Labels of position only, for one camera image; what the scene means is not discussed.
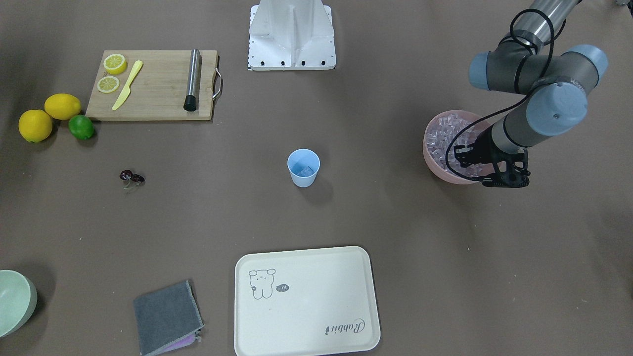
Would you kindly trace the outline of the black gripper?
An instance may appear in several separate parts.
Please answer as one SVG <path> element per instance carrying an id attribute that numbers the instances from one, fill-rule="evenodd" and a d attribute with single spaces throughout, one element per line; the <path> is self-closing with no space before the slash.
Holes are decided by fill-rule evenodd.
<path id="1" fill-rule="evenodd" d="M 454 145 L 453 153 L 462 168 L 479 164 L 492 165 L 493 171 L 490 174 L 475 178 L 486 187 L 523 188 L 530 183 L 528 151 L 504 152 L 494 144 L 490 133 L 480 134 L 473 144 Z"/>

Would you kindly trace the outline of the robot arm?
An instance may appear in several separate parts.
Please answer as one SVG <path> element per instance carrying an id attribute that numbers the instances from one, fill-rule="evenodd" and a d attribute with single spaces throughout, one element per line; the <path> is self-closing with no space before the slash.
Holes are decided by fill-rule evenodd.
<path id="1" fill-rule="evenodd" d="M 477 54 L 469 67 L 473 87 L 520 94 L 518 103 L 499 110 L 502 119 L 467 145 L 452 140 L 462 168 L 492 165 L 485 176 L 471 177 L 486 187 L 529 185 L 528 149 L 567 133 L 588 112 L 588 95 L 608 68 L 606 53 L 589 44 L 553 54 L 554 41 L 564 29 L 576 0 L 536 0 L 518 13 L 493 51 Z"/>

